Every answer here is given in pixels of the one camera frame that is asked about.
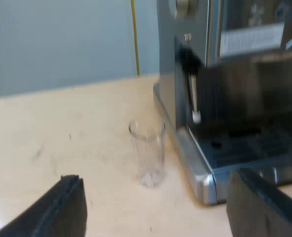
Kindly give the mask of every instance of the empty glass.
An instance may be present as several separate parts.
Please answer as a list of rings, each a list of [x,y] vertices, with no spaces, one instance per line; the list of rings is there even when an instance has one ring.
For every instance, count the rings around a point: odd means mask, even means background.
[[[166,127],[160,120],[134,119],[129,123],[143,186],[154,188],[164,179],[165,131]]]

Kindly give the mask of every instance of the black object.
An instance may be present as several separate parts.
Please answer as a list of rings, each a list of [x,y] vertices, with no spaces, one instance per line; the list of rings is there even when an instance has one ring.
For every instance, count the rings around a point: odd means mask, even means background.
[[[0,237],[84,237],[86,201],[83,179],[61,177],[47,193],[0,230]]]
[[[227,214],[234,237],[292,237],[292,199],[251,170],[232,172]]]

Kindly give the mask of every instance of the wooden table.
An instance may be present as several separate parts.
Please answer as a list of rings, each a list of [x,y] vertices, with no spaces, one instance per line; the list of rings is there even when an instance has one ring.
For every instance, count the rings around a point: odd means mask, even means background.
[[[142,187],[130,119],[157,113],[158,76],[0,98],[0,228],[61,175],[84,178],[94,237],[231,236],[225,205],[201,206],[167,139],[166,178]],[[292,185],[283,187],[292,196]]]

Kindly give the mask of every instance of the stainless steel espresso machine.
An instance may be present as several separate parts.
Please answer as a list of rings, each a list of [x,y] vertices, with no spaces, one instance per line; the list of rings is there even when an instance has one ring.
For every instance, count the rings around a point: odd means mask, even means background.
[[[196,197],[230,172],[292,182],[292,0],[157,0],[154,99]]]

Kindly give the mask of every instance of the label sticker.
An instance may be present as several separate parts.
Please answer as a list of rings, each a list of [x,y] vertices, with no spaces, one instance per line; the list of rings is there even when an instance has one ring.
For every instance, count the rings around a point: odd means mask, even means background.
[[[220,57],[281,47],[284,23],[221,33]]]

